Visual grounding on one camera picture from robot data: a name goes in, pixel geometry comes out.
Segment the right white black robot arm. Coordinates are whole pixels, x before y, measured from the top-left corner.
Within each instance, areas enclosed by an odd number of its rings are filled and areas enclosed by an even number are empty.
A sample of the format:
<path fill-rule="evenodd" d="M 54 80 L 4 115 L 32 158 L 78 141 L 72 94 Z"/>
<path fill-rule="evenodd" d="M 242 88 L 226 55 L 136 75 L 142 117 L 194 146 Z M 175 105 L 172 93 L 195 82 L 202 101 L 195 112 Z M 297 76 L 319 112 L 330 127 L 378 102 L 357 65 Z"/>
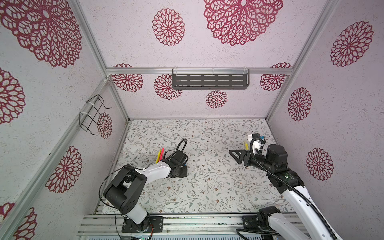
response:
<path fill-rule="evenodd" d="M 269 181 L 294 208 L 304 224 L 307 233 L 303 233 L 287 220 L 277 207 L 260 209 L 256 215 L 244 216 L 243 228 L 237 234 L 245 239 L 244 233 L 262 236 L 264 240 L 282 237 L 285 240 L 340 240 L 341 236 L 332 228 L 312 200 L 304 182 L 298 174 L 288 167 L 288 154 L 284 147 L 269 145 L 267 154 L 250 147 L 248 150 L 230 150 L 229 154 L 239 165 L 256 167 L 266 173 Z"/>

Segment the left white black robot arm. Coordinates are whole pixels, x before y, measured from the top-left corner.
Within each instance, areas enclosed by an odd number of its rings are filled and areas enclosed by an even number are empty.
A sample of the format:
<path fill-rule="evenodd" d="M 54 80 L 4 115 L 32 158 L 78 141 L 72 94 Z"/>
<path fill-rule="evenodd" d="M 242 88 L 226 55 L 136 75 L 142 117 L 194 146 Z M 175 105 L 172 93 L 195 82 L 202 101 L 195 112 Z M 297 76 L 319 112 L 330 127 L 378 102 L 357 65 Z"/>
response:
<path fill-rule="evenodd" d="M 139 203 L 146 186 L 156 180 L 185 178 L 189 157 L 176 150 L 169 157 L 144 169 L 125 165 L 103 192 L 104 198 L 125 217 L 123 233 L 156 231 L 152 218 Z"/>

